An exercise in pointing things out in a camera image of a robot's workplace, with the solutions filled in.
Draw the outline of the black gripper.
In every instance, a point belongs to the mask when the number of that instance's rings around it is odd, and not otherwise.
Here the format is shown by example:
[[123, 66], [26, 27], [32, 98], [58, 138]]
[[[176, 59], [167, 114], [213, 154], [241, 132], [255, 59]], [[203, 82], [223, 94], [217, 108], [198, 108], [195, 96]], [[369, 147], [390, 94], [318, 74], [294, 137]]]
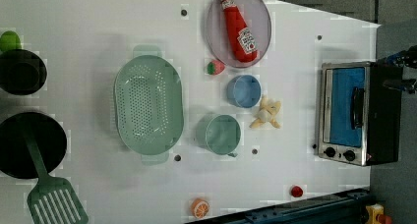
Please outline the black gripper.
[[[405, 69], [417, 69], [417, 46], [411, 46], [408, 50], [402, 50], [395, 54], [387, 56], [383, 60], [385, 67], [396, 68], [401, 73]], [[398, 77], [397, 79], [385, 80], [384, 87], [405, 91], [409, 94], [416, 92], [416, 79], [406, 79], [405, 77]]]

